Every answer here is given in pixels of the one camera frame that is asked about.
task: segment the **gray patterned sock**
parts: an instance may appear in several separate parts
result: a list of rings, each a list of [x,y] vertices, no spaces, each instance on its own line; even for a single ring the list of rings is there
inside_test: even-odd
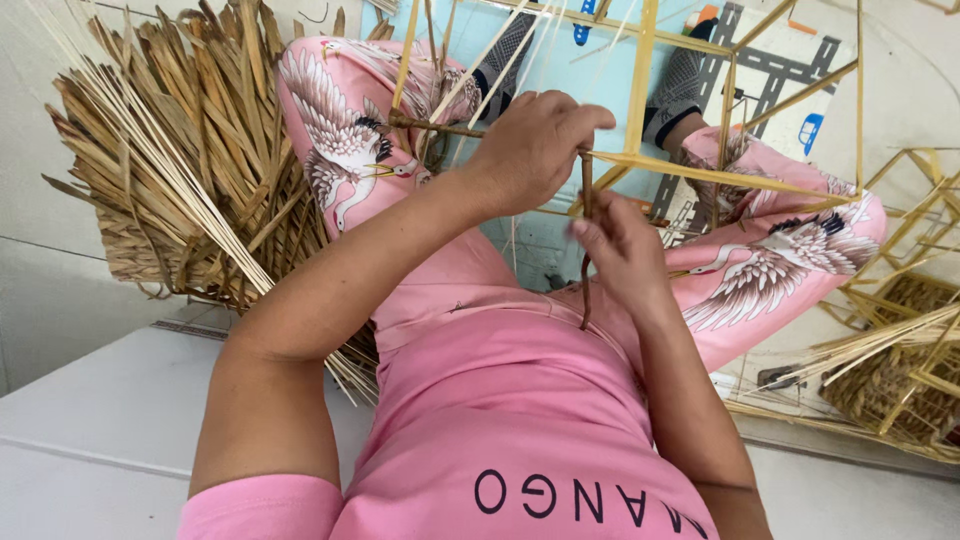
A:
[[[691,37],[708,40],[717,19],[705,20],[690,32]],[[670,130],[692,112],[701,112],[697,107],[700,97],[700,63],[706,54],[678,47],[670,56],[663,78],[654,93],[647,99],[643,115],[643,140],[663,147],[663,140]]]
[[[507,31],[503,33],[493,49],[480,62],[480,66],[473,72],[473,77],[476,79],[477,85],[480,86],[480,91],[484,97],[487,96],[490,86],[496,82],[496,78],[506,67],[507,61],[514,55],[514,51],[520,46],[527,31],[533,26],[534,20],[536,20],[536,17],[530,13],[517,15],[514,22],[510,23]],[[490,102],[480,114],[481,120],[493,122],[510,105],[510,100],[516,94],[516,74],[520,70],[523,57],[526,56],[531,42],[533,42],[533,36],[530,36],[530,39],[527,39],[527,42],[523,44],[519,56],[516,57],[513,65],[510,66],[510,70],[507,71],[507,75],[503,78],[503,82],[493,93]]]

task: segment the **woman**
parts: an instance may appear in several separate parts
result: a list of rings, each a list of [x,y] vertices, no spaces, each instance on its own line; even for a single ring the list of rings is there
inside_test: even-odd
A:
[[[475,111],[516,50],[513,31],[441,121]],[[547,202],[612,114],[557,91],[513,97],[508,73],[477,151],[427,183],[415,159],[425,135],[383,125],[398,51],[309,38],[282,61],[288,131],[327,223],[348,233],[231,333],[180,537],[770,538],[708,371],[855,272],[883,236],[879,201],[798,214],[816,199],[723,186],[725,226],[664,256],[634,206],[597,193],[593,219],[571,226],[598,271],[580,331],[578,286],[520,288],[476,226]],[[425,117],[461,71],[451,64],[434,92],[429,60],[417,58],[401,109]],[[674,54],[644,138],[711,168],[717,130],[691,101],[700,59]],[[851,191],[752,137],[735,137],[732,151],[731,170]],[[670,281],[668,269],[687,277]],[[341,495],[323,358],[368,318],[381,398]]]

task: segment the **pink pants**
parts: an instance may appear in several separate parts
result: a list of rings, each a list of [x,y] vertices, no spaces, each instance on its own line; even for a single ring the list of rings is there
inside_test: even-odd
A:
[[[434,88],[429,49],[416,45],[400,109],[426,119],[464,70],[448,61],[444,80]],[[287,128],[334,235],[429,180],[417,152],[426,134],[384,125],[401,49],[390,41],[302,38],[291,44],[279,67],[277,93]],[[471,79],[439,121],[466,120],[478,102]],[[715,169],[718,132],[704,128],[690,135],[684,141],[684,164]],[[726,170],[853,193],[850,184],[744,136],[732,134],[733,161]],[[702,202],[712,204],[712,184],[692,184]],[[813,307],[876,254],[886,228],[876,196],[864,192],[860,202],[796,213],[819,201],[722,185],[718,202],[724,226],[666,250],[670,270],[690,271],[672,282],[673,291],[708,370],[742,355]],[[630,317],[599,282],[591,283],[591,303],[588,331],[625,359],[638,359]],[[373,313],[381,369],[418,337],[487,309],[523,309],[579,326],[583,300],[578,283],[549,294],[521,288],[490,241],[477,229],[467,231],[407,276]]]

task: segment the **hand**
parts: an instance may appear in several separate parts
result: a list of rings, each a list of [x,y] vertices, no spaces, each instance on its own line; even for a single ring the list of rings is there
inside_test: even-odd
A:
[[[593,148],[593,131],[615,126],[609,110],[558,90],[520,94],[459,171],[465,202],[486,219],[548,202],[570,177],[577,150]]]
[[[640,210],[612,191],[593,192],[593,217],[571,229],[587,250],[597,277],[639,324],[676,308],[660,235]]]

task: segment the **pink t-shirt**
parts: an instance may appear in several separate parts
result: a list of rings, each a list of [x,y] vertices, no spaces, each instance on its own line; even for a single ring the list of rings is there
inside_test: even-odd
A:
[[[345,495],[298,475],[228,482],[186,504],[179,538],[717,538],[596,336],[492,309],[381,362]]]

